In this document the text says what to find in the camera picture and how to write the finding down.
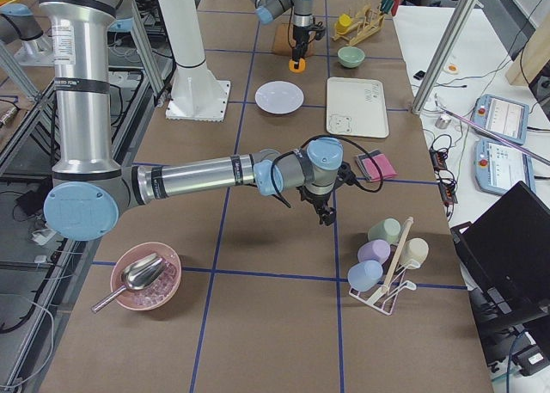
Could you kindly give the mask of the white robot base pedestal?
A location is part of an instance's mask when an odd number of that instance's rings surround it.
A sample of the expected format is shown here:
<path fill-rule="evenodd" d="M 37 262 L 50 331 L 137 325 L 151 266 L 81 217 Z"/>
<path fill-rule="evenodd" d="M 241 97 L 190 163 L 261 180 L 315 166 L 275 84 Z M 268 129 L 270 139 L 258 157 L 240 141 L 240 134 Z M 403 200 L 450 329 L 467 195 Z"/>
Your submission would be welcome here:
<path fill-rule="evenodd" d="M 222 121 L 231 83 L 216 79 L 208 68 L 195 1 L 158 2 L 176 63 L 166 117 Z"/>

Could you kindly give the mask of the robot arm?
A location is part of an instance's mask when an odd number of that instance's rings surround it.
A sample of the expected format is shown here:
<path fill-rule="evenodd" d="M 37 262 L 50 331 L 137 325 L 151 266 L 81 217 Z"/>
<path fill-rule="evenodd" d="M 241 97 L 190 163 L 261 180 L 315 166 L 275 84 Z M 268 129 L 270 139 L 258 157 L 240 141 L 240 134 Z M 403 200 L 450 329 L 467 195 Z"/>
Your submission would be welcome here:
<path fill-rule="evenodd" d="M 285 29 L 290 48 L 289 69 L 302 73 L 306 69 L 306 55 L 309 45 L 321 40 L 326 27 L 313 15 L 315 0 L 250 0 L 254 4 L 255 14 L 262 25 L 274 22 L 279 16 L 290 11 L 290 20 Z"/>
<path fill-rule="evenodd" d="M 195 0 L 156 0 L 172 52 L 174 82 L 168 118 L 222 121 L 230 81 L 209 69 Z M 324 34 L 311 9 L 314 0 L 251 0 L 261 23 L 292 9 L 296 45 L 290 70 L 304 66 L 309 34 Z M 121 215 L 153 200 L 233 186 L 252 186 L 287 207 L 282 192 L 296 188 L 321 225 L 336 219 L 328 204 L 344 181 L 343 146 L 317 135 L 290 152 L 251 154 L 183 164 L 130 165 L 132 141 L 141 141 L 152 112 L 130 98 L 120 117 L 111 115 L 108 30 L 128 28 L 135 0 L 39 0 L 52 25 L 53 87 L 57 97 L 59 160 L 52 166 L 52 190 L 44 198 L 46 223 L 74 241 L 94 241 L 110 232 Z"/>

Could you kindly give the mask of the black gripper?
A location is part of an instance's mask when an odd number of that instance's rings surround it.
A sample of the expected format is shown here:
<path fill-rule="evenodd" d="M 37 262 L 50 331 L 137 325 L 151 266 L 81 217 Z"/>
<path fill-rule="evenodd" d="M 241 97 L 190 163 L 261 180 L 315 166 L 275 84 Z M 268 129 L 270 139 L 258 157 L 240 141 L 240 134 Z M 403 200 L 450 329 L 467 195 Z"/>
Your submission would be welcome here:
<path fill-rule="evenodd" d="M 356 185 L 356 175 L 351 170 L 351 166 L 347 162 L 342 162 L 338 172 L 334 174 L 332 183 L 327 185 L 318 185 L 311 183 L 302 187 L 298 187 L 301 201 L 306 201 L 311 204 L 316 214 L 319 216 L 319 225 L 332 225 L 335 221 L 336 210 L 328 204 L 328 201 L 334 190 L 342 185 Z"/>
<path fill-rule="evenodd" d="M 293 15 L 291 17 L 292 39 L 294 46 L 291 50 L 293 61 L 305 58 L 307 44 L 311 40 L 320 40 L 325 34 L 325 25 L 317 21 L 314 15 Z"/>

